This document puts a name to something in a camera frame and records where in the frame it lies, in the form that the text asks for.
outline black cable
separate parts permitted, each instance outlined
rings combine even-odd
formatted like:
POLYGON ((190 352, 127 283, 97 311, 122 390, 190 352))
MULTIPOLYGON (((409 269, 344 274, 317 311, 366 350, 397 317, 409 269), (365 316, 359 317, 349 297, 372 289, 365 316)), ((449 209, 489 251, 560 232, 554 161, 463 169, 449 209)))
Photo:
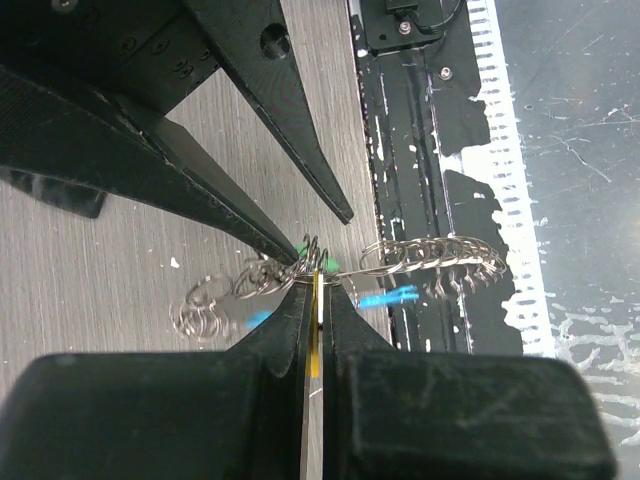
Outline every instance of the black cable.
POLYGON ((453 9, 453 12, 451 12, 451 15, 449 15, 449 17, 442 23, 437 23, 436 25, 420 25, 420 20, 415 10, 411 10, 410 12, 407 12, 407 17, 411 20, 411 22, 413 22, 413 24, 416 26, 416 28, 421 34, 436 35, 436 34, 444 33, 449 28, 451 28, 451 25, 453 25, 453 22, 456 21, 456 18, 458 18, 458 16, 460 15, 460 12, 462 12, 462 8, 466 4, 467 4, 467 0, 458 0, 458 3, 456 4, 456 8, 453 9))

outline green tip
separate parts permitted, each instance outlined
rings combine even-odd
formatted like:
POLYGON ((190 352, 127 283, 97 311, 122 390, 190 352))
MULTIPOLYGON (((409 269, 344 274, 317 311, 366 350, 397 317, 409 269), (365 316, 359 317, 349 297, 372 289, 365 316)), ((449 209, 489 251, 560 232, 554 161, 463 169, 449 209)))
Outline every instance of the green tip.
MULTIPOLYGON (((306 245, 296 245, 296 250, 300 255, 304 255, 306 245)), ((340 271, 340 264, 336 262, 335 258, 329 257, 327 261, 327 273, 338 273, 340 271)))

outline screw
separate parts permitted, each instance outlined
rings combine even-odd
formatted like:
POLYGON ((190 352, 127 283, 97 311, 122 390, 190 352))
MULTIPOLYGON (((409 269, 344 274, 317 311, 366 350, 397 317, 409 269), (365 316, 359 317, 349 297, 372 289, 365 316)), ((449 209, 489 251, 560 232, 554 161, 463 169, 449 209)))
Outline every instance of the screw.
POLYGON ((70 13, 78 5, 78 0, 51 0, 51 8, 58 13, 70 13))
POLYGON ((178 75, 179 78, 187 78, 193 72, 193 67, 191 65, 187 65, 178 75))
POLYGON ((120 42, 120 45, 118 46, 118 49, 117 49, 118 55, 120 56, 129 55, 131 52, 135 50, 137 43, 138 42, 136 42, 136 39, 133 37, 127 37, 123 39, 122 42, 120 42))
POLYGON ((164 52, 168 46, 169 46, 169 40, 167 38, 158 40, 156 44, 151 48, 151 53, 153 55, 159 55, 162 52, 164 52))
POLYGON ((442 67, 442 69, 440 69, 440 78, 445 82, 447 80, 451 80, 452 76, 453 76, 453 72, 449 67, 442 67))
POLYGON ((402 35, 409 35, 411 33, 411 22, 400 22, 400 33, 402 35))

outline coiled wire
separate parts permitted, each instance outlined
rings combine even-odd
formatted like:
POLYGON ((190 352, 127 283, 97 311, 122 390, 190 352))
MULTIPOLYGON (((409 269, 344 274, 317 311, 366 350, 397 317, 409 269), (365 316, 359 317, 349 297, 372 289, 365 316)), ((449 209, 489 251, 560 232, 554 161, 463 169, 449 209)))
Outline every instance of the coiled wire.
POLYGON ((174 328, 186 337, 206 341, 212 337, 228 338, 237 330, 219 303, 225 298, 238 300, 257 295, 270 295, 289 289, 295 282, 312 283, 313 272, 325 273, 327 284, 339 284, 358 274, 384 277, 416 270, 432 270, 431 280, 422 287, 433 298, 460 295, 467 285, 475 293, 479 285, 489 286, 507 271, 507 264, 486 242, 472 237, 418 238, 408 241, 381 240, 362 251, 359 270, 328 273, 329 253, 320 249, 318 237, 305 235, 298 260, 284 266, 260 255, 247 260, 246 268, 233 281, 226 275, 210 275, 194 285, 171 316, 174 328), (365 266, 377 257, 377 264, 365 266), (211 297, 206 288, 222 283, 223 293, 211 297))

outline white perforated strip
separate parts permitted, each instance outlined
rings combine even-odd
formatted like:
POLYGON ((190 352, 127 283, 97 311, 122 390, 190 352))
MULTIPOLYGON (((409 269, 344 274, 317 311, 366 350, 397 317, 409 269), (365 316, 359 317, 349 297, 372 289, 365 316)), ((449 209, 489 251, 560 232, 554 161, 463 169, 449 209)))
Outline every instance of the white perforated strip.
POLYGON ((511 87, 502 49, 494 0, 468 0, 471 31, 482 80, 478 100, 487 104, 489 145, 469 147, 461 155, 442 159, 453 169, 487 183, 503 211, 494 214, 509 245, 507 262, 516 294, 504 305, 505 322, 522 332, 525 355, 555 357, 540 258, 531 214, 525 165, 513 110, 511 87))

